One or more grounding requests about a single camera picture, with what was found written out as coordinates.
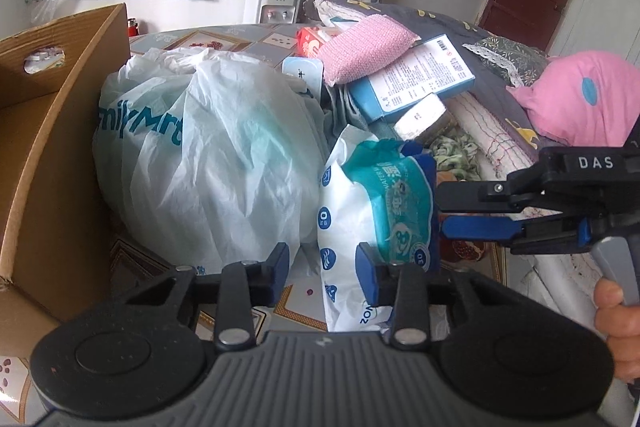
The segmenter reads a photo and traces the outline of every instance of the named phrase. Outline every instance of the pink sponge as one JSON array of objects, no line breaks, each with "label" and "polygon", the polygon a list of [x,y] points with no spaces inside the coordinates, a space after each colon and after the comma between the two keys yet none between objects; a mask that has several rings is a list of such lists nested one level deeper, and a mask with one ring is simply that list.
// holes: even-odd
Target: pink sponge
[{"label": "pink sponge", "polygon": [[419,38],[386,15],[370,15],[320,48],[324,81],[333,86],[376,73]]}]

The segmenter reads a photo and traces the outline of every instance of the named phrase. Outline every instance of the lace trim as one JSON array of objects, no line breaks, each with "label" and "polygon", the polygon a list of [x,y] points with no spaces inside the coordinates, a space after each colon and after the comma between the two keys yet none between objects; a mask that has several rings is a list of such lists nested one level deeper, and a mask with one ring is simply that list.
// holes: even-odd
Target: lace trim
[{"label": "lace trim", "polygon": [[479,57],[486,58],[492,64],[495,64],[499,68],[506,70],[509,75],[509,80],[511,81],[511,86],[513,87],[522,87],[524,86],[524,82],[522,81],[522,77],[516,66],[511,63],[510,60],[498,55],[496,52],[492,52],[483,46],[478,46],[476,44],[462,44],[462,46],[468,49],[473,54],[478,55]]}]

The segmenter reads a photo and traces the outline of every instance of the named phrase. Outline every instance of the cardboard box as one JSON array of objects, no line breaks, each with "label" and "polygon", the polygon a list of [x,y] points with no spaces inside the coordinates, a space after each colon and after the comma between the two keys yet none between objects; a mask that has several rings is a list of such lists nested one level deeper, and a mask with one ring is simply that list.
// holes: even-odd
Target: cardboard box
[{"label": "cardboard box", "polygon": [[[25,58],[51,46],[64,63],[26,73]],[[128,58],[124,4],[0,41],[0,353],[27,358],[59,321],[109,295],[92,136],[104,79]]]},{"label": "cardboard box", "polygon": [[342,31],[339,28],[301,28],[296,34],[298,41],[298,55],[316,58],[320,48]]}]

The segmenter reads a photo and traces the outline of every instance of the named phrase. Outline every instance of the blue and white packaging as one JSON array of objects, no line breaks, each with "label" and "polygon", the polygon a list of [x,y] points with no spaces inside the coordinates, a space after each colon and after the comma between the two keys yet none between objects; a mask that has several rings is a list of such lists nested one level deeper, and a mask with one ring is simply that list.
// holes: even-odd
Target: blue and white packaging
[{"label": "blue and white packaging", "polygon": [[436,164],[416,142],[378,140],[347,126],[321,180],[318,245],[329,331],[379,330],[391,307],[367,303],[355,269],[359,243],[383,259],[438,270]]},{"label": "blue and white packaging", "polygon": [[475,76],[446,35],[409,49],[378,73],[348,84],[367,123],[385,117],[395,123],[430,93],[441,99],[471,88]]},{"label": "blue and white packaging", "polygon": [[324,66],[318,58],[287,57],[282,61],[282,73],[305,81],[311,95],[320,103]]}]

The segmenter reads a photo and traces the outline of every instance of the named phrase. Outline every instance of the metal screw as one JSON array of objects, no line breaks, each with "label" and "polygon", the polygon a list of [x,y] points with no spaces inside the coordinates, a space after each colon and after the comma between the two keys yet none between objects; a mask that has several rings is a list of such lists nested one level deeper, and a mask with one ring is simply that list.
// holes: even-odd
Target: metal screw
[{"label": "metal screw", "polygon": [[237,346],[248,341],[251,338],[251,334],[242,328],[229,328],[220,333],[218,338],[226,346]]},{"label": "metal screw", "polygon": [[404,328],[396,331],[394,338],[403,346],[417,346],[427,340],[427,334],[416,328]]}]

